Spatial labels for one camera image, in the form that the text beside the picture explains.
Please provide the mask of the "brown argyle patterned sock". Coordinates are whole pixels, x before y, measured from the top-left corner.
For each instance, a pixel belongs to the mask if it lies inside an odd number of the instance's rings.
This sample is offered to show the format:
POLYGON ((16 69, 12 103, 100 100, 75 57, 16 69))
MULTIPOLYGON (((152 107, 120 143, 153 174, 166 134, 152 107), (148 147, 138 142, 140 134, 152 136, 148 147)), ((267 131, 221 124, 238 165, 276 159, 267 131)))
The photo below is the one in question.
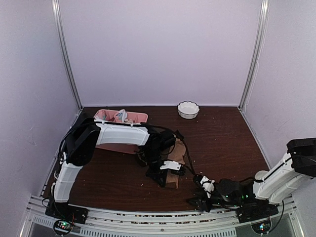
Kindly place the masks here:
POLYGON ((137 153, 136 154, 136 161, 141 167, 146 167, 148 165, 146 157, 143 153, 137 153))

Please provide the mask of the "tan ribbed sock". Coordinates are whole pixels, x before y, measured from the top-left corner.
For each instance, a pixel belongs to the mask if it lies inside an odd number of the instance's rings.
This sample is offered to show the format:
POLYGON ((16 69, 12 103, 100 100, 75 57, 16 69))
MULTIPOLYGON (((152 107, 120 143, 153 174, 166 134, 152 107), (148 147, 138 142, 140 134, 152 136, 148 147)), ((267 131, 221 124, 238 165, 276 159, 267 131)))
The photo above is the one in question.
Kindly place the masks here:
MULTIPOLYGON (((175 148, 173 152, 168 156, 168 159, 185 164, 184 156, 186 155, 186 148, 180 139, 176 139, 175 148)), ((165 187, 169 189, 178 189, 179 176, 172 174, 169 170, 166 176, 165 187)))

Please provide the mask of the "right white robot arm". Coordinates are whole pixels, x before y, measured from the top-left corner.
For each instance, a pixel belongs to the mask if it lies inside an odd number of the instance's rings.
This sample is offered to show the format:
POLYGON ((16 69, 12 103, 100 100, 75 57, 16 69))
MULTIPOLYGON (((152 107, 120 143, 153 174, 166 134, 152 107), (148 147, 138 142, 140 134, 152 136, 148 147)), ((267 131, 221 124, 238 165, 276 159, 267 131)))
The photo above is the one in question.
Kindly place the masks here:
POLYGON ((286 146, 287 152, 277 165, 242 181, 223 178, 216 182, 206 176, 195 175, 195 195, 186 202, 205 212, 214 206, 241 210, 253 208, 256 217, 265 217, 273 205, 280 204, 316 176, 315 138, 293 139, 286 146))

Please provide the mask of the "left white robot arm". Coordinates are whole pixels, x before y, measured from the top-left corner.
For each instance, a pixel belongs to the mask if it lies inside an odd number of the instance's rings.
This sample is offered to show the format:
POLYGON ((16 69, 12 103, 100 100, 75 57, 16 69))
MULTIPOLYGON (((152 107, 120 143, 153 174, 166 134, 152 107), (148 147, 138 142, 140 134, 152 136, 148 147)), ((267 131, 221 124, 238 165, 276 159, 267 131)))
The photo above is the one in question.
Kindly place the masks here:
POLYGON ((60 169, 51 187, 47 215, 67 219, 83 212, 69 206, 70 192, 80 170, 93 157, 97 146, 124 144, 137 146, 144 163, 149 167, 146 175, 165 186, 168 171, 178 172, 181 164, 163 158, 162 152, 175 145, 175 134, 168 128, 141 123, 118 123, 86 117, 75 123, 66 133, 59 147, 60 169))

